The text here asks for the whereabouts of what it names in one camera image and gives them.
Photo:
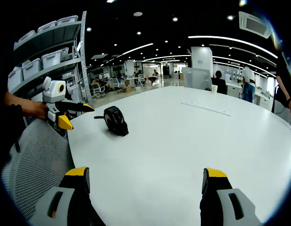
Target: floor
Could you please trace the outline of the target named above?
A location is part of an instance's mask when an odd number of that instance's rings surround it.
[[[120,93],[114,93],[114,92],[109,92],[107,93],[107,95],[105,97],[100,97],[98,99],[94,98],[93,99],[93,106],[95,108],[106,105],[108,103],[111,103],[113,101],[116,100],[120,100],[122,98],[125,97],[129,97],[138,93],[142,93],[142,92],[146,92],[152,89],[158,89],[164,86],[184,86],[184,80],[182,79],[159,79],[159,81],[155,82],[155,83],[151,83],[149,80],[146,81],[145,86],[141,87],[141,91],[136,91],[136,90],[132,90],[132,92],[129,93],[124,93],[124,92],[120,92]]]

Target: blue jeans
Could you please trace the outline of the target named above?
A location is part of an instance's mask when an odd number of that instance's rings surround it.
[[[251,86],[247,82],[245,83],[244,91],[243,91],[243,100],[246,100],[250,103],[253,102],[255,95],[255,87]]]

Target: white cup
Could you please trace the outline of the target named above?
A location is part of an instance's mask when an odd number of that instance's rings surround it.
[[[217,85],[211,85],[211,92],[216,93],[217,92]]]

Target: black tape measure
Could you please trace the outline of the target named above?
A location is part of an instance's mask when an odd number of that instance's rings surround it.
[[[104,119],[108,129],[116,135],[125,136],[128,134],[127,124],[119,108],[116,106],[104,110],[103,116],[95,116],[95,119]]]

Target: gray mesh chair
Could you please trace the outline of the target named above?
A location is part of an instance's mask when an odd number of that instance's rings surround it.
[[[212,82],[209,70],[184,67],[182,71],[185,87],[211,90]]]
[[[74,168],[69,143],[46,121],[36,119],[19,140],[20,152],[13,145],[11,160],[2,172],[2,181],[11,199],[29,220],[36,202],[53,186],[58,186],[64,174]]]

